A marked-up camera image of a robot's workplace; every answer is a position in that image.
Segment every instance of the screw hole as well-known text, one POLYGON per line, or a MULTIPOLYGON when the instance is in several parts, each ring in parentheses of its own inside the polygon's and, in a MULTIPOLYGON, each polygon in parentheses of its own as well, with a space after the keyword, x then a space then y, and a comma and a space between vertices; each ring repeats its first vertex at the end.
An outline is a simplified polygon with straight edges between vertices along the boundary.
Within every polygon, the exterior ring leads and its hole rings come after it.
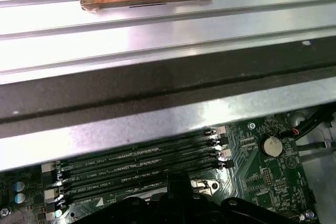
POLYGON ((217 185, 217 183, 213 183, 211 187, 212 187, 212 189, 216 190, 218 188, 218 185, 217 185))

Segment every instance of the wire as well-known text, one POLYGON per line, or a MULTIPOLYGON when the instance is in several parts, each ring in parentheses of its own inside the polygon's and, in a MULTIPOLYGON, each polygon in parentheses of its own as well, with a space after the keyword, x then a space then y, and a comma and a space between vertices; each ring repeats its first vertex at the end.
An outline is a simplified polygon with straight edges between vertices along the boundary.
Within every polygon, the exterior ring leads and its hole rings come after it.
POLYGON ((326 148, 325 142, 318 142, 318 143, 311 143, 311 144, 305 144, 305 145, 298 145, 297 146, 298 151, 310 151, 310 150, 316 150, 321 148, 326 148))
POLYGON ((323 121, 329 120, 329 119, 332 120, 331 117, 335 111, 336 111, 336 103, 323 105, 311 117, 304 120, 297 127, 292 129, 292 133, 294 135, 295 141, 307 135, 309 132, 314 130, 323 121))
POLYGON ((292 132, 293 132, 294 136, 297 136, 297 135, 300 134, 300 132, 296 128, 292 128, 292 132))

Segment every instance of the ram slot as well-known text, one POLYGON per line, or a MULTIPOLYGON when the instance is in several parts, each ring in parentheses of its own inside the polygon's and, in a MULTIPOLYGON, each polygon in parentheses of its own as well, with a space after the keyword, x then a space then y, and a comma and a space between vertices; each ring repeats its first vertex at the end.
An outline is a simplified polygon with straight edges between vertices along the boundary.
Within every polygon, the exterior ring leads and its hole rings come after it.
POLYGON ((162 138, 159 140, 154 140, 154 141, 149 141, 145 143, 140 143, 140 144, 134 144, 134 145, 127 145, 127 146, 122 146, 122 147, 117 147, 109 151, 105 152, 99 152, 99 153, 94 153, 94 154, 89 154, 89 155, 84 155, 84 156, 79 156, 79 157, 74 157, 71 159, 68 159, 66 161, 61 161, 60 164, 61 166, 71 166, 72 163, 75 162, 84 162, 86 160, 98 158, 98 157, 105 157, 107 155, 117 155, 121 153, 126 153, 126 152, 134 152, 142 148, 151 148, 153 146, 161 145, 161 144, 174 144, 174 143, 180 143, 180 142, 185 142, 185 141, 192 141, 192 140, 201 140, 201 141, 207 141, 207 138, 205 137, 205 132, 209 131, 209 129, 205 129, 202 131, 194 132, 194 133, 188 133, 185 135, 180 135, 176 136, 175 139, 172 139, 171 137, 169 138, 162 138))
MULTIPOLYGON (((203 164, 207 162, 207 159, 201 159, 200 161, 197 161, 198 164, 203 164)), ((127 175, 127 176, 121 176, 113 179, 103 180, 96 183, 90 183, 88 185, 82 185, 82 186, 71 186, 70 190, 68 190, 65 195, 73 195, 73 194, 80 194, 92 190, 97 189, 103 189, 103 188, 109 188, 112 186, 122 185, 123 183, 131 183, 133 181, 138 181, 139 179, 145 179, 150 177, 158 177, 158 176, 166 176, 168 172, 174 172, 178 171, 184 168, 193 167, 195 163, 195 160, 192 159, 191 161, 187 162, 186 160, 183 160, 183 163, 175 163, 170 166, 166 167, 157 167, 155 169, 150 170, 144 170, 144 169, 138 169, 135 170, 133 174, 127 175)))
POLYGON ((161 156, 159 158, 145 159, 137 164, 107 167, 104 169, 98 169, 91 172, 86 172, 82 174, 72 175, 69 178, 63 180, 63 184, 67 186, 79 186, 88 183, 98 182, 104 179, 115 178, 118 176, 125 176, 136 172, 139 168, 142 170, 151 170, 162 168, 164 166, 169 166, 171 164, 180 163, 183 161, 189 161, 199 158, 207 158, 212 153, 212 150, 204 151, 198 150, 193 153, 188 153, 188 155, 183 155, 186 153, 174 153, 166 156, 161 156))
POLYGON ((150 148, 142 148, 133 150, 132 152, 106 155, 104 157, 93 158, 86 161, 74 162, 61 168, 61 172, 72 172, 78 169, 96 169, 97 165, 100 167, 108 166, 110 164, 123 164, 132 159, 150 158, 158 155, 164 155, 170 152, 178 152, 187 149, 200 148, 207 146, 208 141, 200 138, 190 139, 178 143, 165 143, 162 145, 153 145, 150 148))
POLYGON ((204 158, 200 160, 193 160, 187 163, 163 168, 163 170, 161 171, 161 174, 158 176, 151 176, 149 178, 145 177, 141 179, 136 179, 135 181, 120 183, 118 185, 107 186, 107 187, 100 188, 100 189, 92 189, 91 185, 87 185, 86 189, 82 188, 82 190, 85 191, 84 193, 77 193, 77 191, 73 191, 72 194, 70 193, 65 194, 65 199, 67 202, 68 201, 73 202, 78 199, 87 199, 87 198, 90 198, 96 195, 106 194, 106 193, 117 191, 117 190, 131 190, 134 187, 139 187, 139 186, 142 187, 142 186, 150 185, 152 183, 166 181, 166 176, 168 172, 175 172, 179 170, 185 170, 187 172, 196 172, 196 171, 198 172, 206 168, 208 169, 208 168, 214 167, 214 162, 216 162, 216 160, 217 159, 215 158, 204 158))
POLYGON ((144 157, 144 159, 132 159, 132 160, 128 160, 128 162, 124 161, 122 165, 116 165, 115 161, 110 161, 110 162, 106 162, 103 164, 97 164, 94 167, 93 166, 84 167, 84 168, 73 170, 70 173, 64 173, 64 181, 67 181, 68 176, 74 178, 76 176, 72 176, 72 175, 87 173, 87 172, 92 171, 92 169, 93 169, 93 172, 95 172, 96 170, 102 169, 105 167, 114 167, 114 172, 121 172, 125 170, 130 170, 133 168, 139 168, 139 167, 146 166, 146 165, 163 163, 170 159, 182 158, 184 156, 193 155, 195 153, 210 152, 213 150, 214 149, 212 147, 205 147, 205 148, 197 148, 195 150, 185 150, 185 151, 180 151, 180 152, 172 151, 169 154, 159 155, 153 158, 144 157))

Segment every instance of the dimm slot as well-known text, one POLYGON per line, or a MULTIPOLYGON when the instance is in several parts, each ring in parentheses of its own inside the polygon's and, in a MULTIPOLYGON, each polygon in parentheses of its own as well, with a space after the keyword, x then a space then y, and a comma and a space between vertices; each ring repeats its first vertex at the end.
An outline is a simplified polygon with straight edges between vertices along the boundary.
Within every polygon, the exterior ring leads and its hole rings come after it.
POLYGON ((133 166, 130 168, 129 165, 127 166, 117 166, 117 167, 107 167, 104 169, 99 169, 93 172, 88 172, 88 173, 82 173, 82 174, 77 174, 73 175, 70 179, 65 179, 64 184, 71 184, 71 187, 73 186, 79 186, 83 184, 88 184, 88 183, 93 183, 97 182, 103 179, 109 179, 109 178, 114 178, 117 176, 125 176, 128 174, 132 174, 139 169, 141 171, 148 171, 150 169, 157 169, 157 168, 162 168, 163 166, 168 166, 172 165, 175 163, 181 163, 181 162, 187 162, 189 160, 195 160, 199 158, 206 158, 209 157, 209 154, 211 152, 196 152, 194 155, 186 155, 183 158, 179 158, 176 160, 171 159, 167 160, 166 158, 163 161, 160 162, 155 162, 153 163, 152 160, 144 160, 143 163, 139 163, 138 166, 133 166))
POLYGON ((124 162, 124 159, 127 158, 133 158, 133 157, 139 157, 139 156, 155 156, 155 155, 161 155, 162 152, 171 152, 176 149, 178 150, 186 150, 187 148, 197 148, 201 145, 207 145, 208 140, 205 139, 205 137, 202 138, 189 138, 183 141, 178 142, 169 142, 169 143, 163 143, 163 144, 153 144, 150 147, 147 148, 136 148, 133 147, 128 152, 123 153, 106 153, 104 156, 100 157, 93 157, 84 161, 75 161, 73 162, 71 159, 66 162, 60 162, 61 171, 70 171, 78 168, 83 168, 87 166, 95 166, 97 164, 101 164, 104 162, 109 161, 120 161, 124 162))
POLYGON ((105 151, 105 152, 99 152, 99 153, 93 153, 93 154, 88 154, 88 155, 79 156, 79 157, 73 157, 73 158, 71 158, 67 161, 68 162, 85 161, 87 159, 92 159, 92 158, 96 158, 96 157, 104 157, 104 156, 110 155, 110 154, 132 152, 132 151, 137 150, 139 148, 152 147, 153 145, 158 145, 158 144, 162 144, 162 143, 174 143, 174 142, 178 142, 178 141, 197 139, 197 138, 204 139, 205 133, 207 131, 209 131, 209 129, 203 129, 203 130, 200 130, 200 131, 187 133, 187 134, 182 134, 182 135, 178 135, 178 136, 175 136, 175 137, 166 137, 166 138, 153 140, 153 141, 148 141, 148 142, 144 142, 144 143, 140 143, 140 144, 136 144, 136 145, 126 145, 126 146, 117 147, 117 148, 114 148, 112 150, 108 150, 108 151, 105 151))
MULTIPOLYGON (((200 166, 184 167, 183 170, 189 173, 200 172, 202 170, 213 168, 214 161, 216 161, 215 158, 209 158, 208 160, 203 160, 203 163, 200 166)), ((136 191, 134 190, 135 188, 146 187, 146 186, 149 186, 155 183, 166 185, 166 182, 167 182, 166 176, 162 175, 160 177, 152 177, 151 179, 142 179, 142 180, 138 180, 132 183, 124 183, 119 186, 112 186, 112 187, 101 189, 101 190, 90 191, 88 193, 72 195, 70 197, 66 197, 66 202, 74 203, 74 202, 78 202, 78 200, 85 201, 85 200, 88 200, 89 198, 98 197, 103 194, 112 193, 114 191, 125 191, 125 192, 129 191, 131 192, 131 194, 134 194, 134 192, 136 191)))
POLYGON ((158 167, 157 169, 151 169, 149 171, 142 171, 142 170, 137 170, 135 173, 128 175, 128 176, 123 176, 123 177, 118 177, 114 179, 109 179, 109 180, 104 180, 101 182, 97 183, 92 183, 89 185, 83 185, 83 186, 78 186, 78 187, 72 187, 70 191, 65 193, 65 196, 68 195, 73 195, 73 194, 81 194, 81 193, 86 193, 88 191, 93 191, 93 190, 100 190, 103 188, 108 188, 112 186, 117 186, 121 185, 123 183, 130 183, 134 180, 139 180, 139 179, 144 179, 144 178, 149 178, 149 177, 157 177, 157 176, 166 176, 168 172, 173 172, 181 169, 186 169, 193 167, 195 165, 201 165, 207 162, 208 159, 201 159, 199 161, 189 161, 189 162, 183 162, 181 164, 174 164, 171 166, 167 167, 158 167))
MULTIPOLYGON (((149 162, 149 163, 155 164, 158 162, 164 162, 165 160, 168 160, 168 159, 181 158, 186 155, 192 155, 194 153, 200 153, 200 152, 205 152, 205 151, 210 151, 210 150, 213 150, 213 148, 206 147, 206 148, 197 148, 195 150, 185 150, 185 151, 180 151, 180 152, 173 152, 173 153, 169 153, 166 155, 156 156, 153 158, 144 157, 144 159, 128 160, 127 163, 125 163, 124 161, 122 162, 123 163, 122 165, 123 167, 125 167, 125 169, 137 168, 140 163, 142 164, 142 163, 149 162)), ((104 168, 107 166, 115 166, 115 165, 117 165, 115 161, 109 161, 109 162, 104 161, 104 163, 99 163, 99 164, 96 164, 95 166, 83 167, 80 169, 73 170, 71 171, 70 175, 85 173, 93 169, 95 170, 95 169, 100 169, 100 168, 104 168)))

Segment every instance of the black plastic part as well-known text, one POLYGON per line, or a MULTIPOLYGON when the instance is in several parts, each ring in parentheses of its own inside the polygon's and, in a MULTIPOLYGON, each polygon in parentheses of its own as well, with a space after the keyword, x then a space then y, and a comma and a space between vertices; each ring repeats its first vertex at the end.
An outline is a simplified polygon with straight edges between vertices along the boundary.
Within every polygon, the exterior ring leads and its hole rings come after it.
POLYGON ((235 162, 231 159, 224 161, 224 163, 225 163, 225 168, 227 169, 235 167, 235 162))
POLYGON ((49 213, 49 212, 55 212, 55 210, 56 210, 56 207, 55 207, 54 203, 46 205, 46 212, 47 213, 49 213))
POLYGON ((226 144, 229 144, 229 137, 228 136, 225 136, 225 134, 221 134, 220 135, 220 143, 221 145, 226 145, 226 144))
POLYGON ((314 191, 311 189, 305 189, 303 190, 304 198, 306 199, 306 202, 308 205, 316 204, 316 199, 314 195, 314 191))
POLYGON ((53 172, 42 173, 43 186, 49 186, 55 182, 55 174, 53 172))
POLYGON ((46 214, 43 212, 42 214, 37 215, 37 220, 45 220, 46 219, 46 214))
POLYGON ((242 221, 238 223, 296 224, 293 220, 239 198, 223 200, 221 210, 228 216, 242 221))

